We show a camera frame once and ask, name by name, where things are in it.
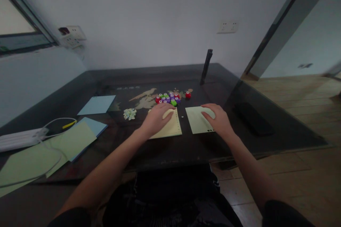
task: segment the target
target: yellow paper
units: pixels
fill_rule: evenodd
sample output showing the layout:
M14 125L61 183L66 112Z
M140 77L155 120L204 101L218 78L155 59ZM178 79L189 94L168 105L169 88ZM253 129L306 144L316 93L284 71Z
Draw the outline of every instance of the yellow paper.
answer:
M175 110L169 109L163 115L163 119L166 118L166 116L170 112L174 112L170 121L162 128L162 130L160 130L158 133L156 133L150 139L162 138L162 137L171 137L171 136L175 136L175 135L182 135L180 122L179 122L179 116L178 116L178 109L175 109Z
M191 130L193 134L199 133L207 133L214 132L211 124L206 120L206 118L202 115L201 112L206 112L213 119L216 117L214 112L205 107L196 106L196 107L187 107L185 108L189 124L191 126Z
M53 147L62 152L60 162L49 171L47 177L52 175L69 159L79 154L95 139L96 136L88 125L82 122L65 133L45 141L45 146ZM26 180L43 175L48 171L58 161L60 154L56 151L46 149L45 146L43 144L37 144L11 155L0 171L0 185ZM3 196L26 183L1 188L0 195Z

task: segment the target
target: cable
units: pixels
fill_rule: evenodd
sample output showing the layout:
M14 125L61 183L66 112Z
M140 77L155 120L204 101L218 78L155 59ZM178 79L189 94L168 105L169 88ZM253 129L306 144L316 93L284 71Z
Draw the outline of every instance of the cable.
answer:
M45 128L46 126L50 125L52 122L54 122L54 121L56 121L56 120L61 120L61 119L72 119L72 120L75 121L75 123L77 122L77 120L74 119L74 118L68 118L68 117L65 117L65 118L57 118L57 119L54 119L53 121L50 121L48 124L46 124L44 127L42 127L42 129ZM61 135L61 134L65 133L65 132L66 132L66 131L61 132L61 133L56 134L56 135L47 136L47 137L44 137L43 139L46 139L46 138L49 138L49 137L55 137L55 136L58 136L58 135ZM31 180L33 180L33 179L37 179L37 178L40 178L40 177L42 177L42 176L45 176L48 172L50 172L50 171L51 171L51 170L60 162L61 157L62 157L62 155L63 155L63 152L62 152L61 150L58 150L58 149L56 149L56 148L53 148L52 146L51 146L51 148L47 147L46 143L43 143L42 139L39 139L39 143L42 144L46 149L48 149L48 150L50 150L50 151L56 151L56 152L58 152L58 154L59 154L59 159L58 159L58 161L57 161L51 168L49 168L48 171L44 172L44 173L41 174L41 175L38 175L38 176L35 176L35 177L31 177L31 178L29 178L29 179L25 179L25 180L22 180L22 181L14 182L14 183L9 183L9 184L0 185L0 188L12 186L12 185L20 184L20 183L24 183L24 182L28 182L28 181L31 181Z

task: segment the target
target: white wall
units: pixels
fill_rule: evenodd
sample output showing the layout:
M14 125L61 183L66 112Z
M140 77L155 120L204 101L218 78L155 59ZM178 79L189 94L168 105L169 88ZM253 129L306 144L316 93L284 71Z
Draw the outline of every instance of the white wall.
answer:
M0 58L0 127L86 71L61 47Z
M89 69L204 63L241 75L285 0L29 0L56 29L80 25ZM219 21L240 20L217 35Z
M261 77L323 74L341 61L340 42L341 0L319 0Z

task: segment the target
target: black phone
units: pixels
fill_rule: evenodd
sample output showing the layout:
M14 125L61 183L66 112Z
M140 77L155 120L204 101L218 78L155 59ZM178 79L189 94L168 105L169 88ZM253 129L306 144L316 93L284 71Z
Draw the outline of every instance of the black phone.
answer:
M266 136L275 133L274 128L249 103L237 103L234 106L240 118L256 135Z

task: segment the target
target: wrist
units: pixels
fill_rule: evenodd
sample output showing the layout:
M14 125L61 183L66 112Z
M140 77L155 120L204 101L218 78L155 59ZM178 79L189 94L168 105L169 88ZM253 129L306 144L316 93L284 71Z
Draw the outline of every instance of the wrist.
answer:
M226 132L222 135L222 139L227 143L233 143L235 141L240 140L240 138L232 131L232 132Z
M136 129L133 134L135 134L139 138L139 140L143 142L147 141L152 136L142 128Z

